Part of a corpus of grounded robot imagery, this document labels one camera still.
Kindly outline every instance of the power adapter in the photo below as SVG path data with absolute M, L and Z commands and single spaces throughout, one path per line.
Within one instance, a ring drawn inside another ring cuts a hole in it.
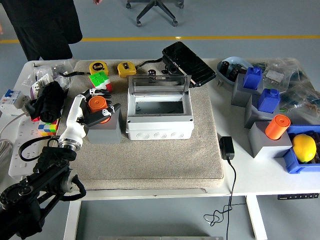
M 231 136 L 222 136 L 219 140 L 219 147 L 223 160 L 232 160 L 235 157 L 234 144 Z

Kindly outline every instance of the black phone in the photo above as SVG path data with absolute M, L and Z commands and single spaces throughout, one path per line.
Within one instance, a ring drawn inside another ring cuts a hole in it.
M 193 87 L 201 87 L 217 75 L 214 70 L 181 41 L 177 41 L 163 49 L 162 54 L 162 60 L 168 72 L 170 74 L 190 75 Z

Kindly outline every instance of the office chair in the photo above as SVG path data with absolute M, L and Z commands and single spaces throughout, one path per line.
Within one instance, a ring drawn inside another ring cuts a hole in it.
M 184 1 L 185 0 L 178 0 L 179 8 L 184 8 Z M 140 14 L 136 17 L 136 26 L 140 27 L 141 22 L 140 19 L 145 15 L 153 6 L 158 6 L 161 8 L 170 18 L 172 18 L 172 25 L 174 27 L 178 26 L 178 22 L 176 21 L 176 17 L 169 11 L 169 9 L 164 5 L 162 0 L 127 0 L 126 8 L 130 9 L 131 4 L 130 3 L 147 3 L 147 6 L 140 12 Z

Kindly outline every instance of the transparent lid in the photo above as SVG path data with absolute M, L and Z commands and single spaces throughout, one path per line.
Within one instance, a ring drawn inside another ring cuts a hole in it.
M 127 76 L 131 95 L 183 95 L 189 91 L 188 75 L 129 75 Z

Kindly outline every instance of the white robotic hand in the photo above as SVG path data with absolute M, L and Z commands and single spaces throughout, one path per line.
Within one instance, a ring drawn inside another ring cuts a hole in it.
M 110 118 L 120 108 L 121 105 L 119 103 L 110 106 L 111 101 L 107 100 L 108 108 L 90 113 L 87 101 L 96 95 L 109 99 L 111 95 L 108 93 L 108 90 L 105 89 L 91 88 L 74 98 L 66 120 L 66 130 L 58 140 L 59 147 L 73 151 L 79 150 L 89 127 Z

